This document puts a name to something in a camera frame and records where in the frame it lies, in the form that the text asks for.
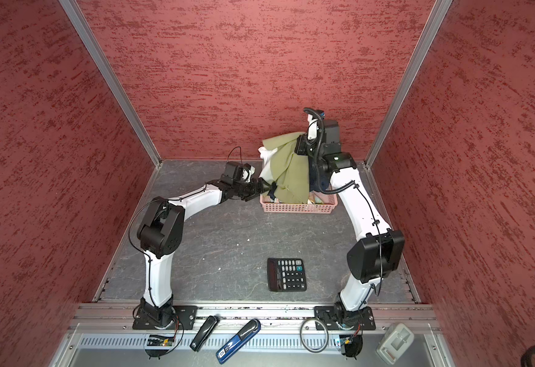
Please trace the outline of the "olive green skirt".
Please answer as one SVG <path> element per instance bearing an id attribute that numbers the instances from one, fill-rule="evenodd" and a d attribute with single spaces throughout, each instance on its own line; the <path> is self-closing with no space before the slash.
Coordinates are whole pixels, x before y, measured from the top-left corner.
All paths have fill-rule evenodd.
<path id="1" fill-rule="evenodd" d="M 277 198 L 273 201 L 307 203 L 310 193 L 308 157 L 294 153 L 297 138 L 302 134 L 292 132 L 265 139 L 258 149 L 264 164 L 260 178 L 278 185 Z"/>

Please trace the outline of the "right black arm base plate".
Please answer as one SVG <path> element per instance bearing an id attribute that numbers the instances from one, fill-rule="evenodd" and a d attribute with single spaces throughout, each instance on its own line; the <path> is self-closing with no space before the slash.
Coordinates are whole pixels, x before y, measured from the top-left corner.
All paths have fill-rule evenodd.
<path id="1" fill-rule="evenodd" d="M 334 306 L 314 307 L 314 317 L 326 325 L 328 330 L 373 331 L 376 323 L 371 307 L 347 311 L 338 303 Z"/>

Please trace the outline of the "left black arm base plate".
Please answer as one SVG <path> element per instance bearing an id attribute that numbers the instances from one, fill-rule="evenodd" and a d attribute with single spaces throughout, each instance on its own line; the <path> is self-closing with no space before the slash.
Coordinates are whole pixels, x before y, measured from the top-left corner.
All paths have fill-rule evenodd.
<path id="1" fill-rule="evenodd" d="M 176 328 L 181 330 L 192 330 L 197 318 L 197 306 L 174 306 L 174 313 L 165 326 L 158 326 L 154 321 L 151 321 L 147 314 L 137 308 L 134 314 L 133 330 L 160 330 L 170 331 Z"/>

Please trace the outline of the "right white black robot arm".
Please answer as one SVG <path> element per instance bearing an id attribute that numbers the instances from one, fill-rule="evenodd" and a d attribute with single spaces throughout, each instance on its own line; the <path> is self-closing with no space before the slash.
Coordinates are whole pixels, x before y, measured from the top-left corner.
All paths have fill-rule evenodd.
<path id="1" fill-rule="evenodd" d="M 349 330 L 362 322 L 369 298 L 379 295 L 384 279 L 396 270 L 405 239 L 382 217 L 355 160 L 342 151 L 338 123 L 311 109 L 307 121 L 295 151 L 308 157 L 310 189 L 341 199 L 356 236 L 346 257 L 350 276 L 336 298 L 333 317 Z"/>

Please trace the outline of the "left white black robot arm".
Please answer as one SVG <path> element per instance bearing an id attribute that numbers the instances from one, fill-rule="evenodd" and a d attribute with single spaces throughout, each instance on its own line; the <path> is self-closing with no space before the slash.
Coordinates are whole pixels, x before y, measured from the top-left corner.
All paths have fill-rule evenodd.
<path id="1" fill-rule="evenodd" d="M 145 291 L 138 308 L 141 321 L 159 330 L 176 323 L 171 268 L 186 220 L 230 199 L 249 201 L 270 189 L 271 185 L 261 178 L 212 180 L 180 197 L 155 197 L 149 203 L 136 232 L 139 251 L 145 257 L 146 274 Z"/>

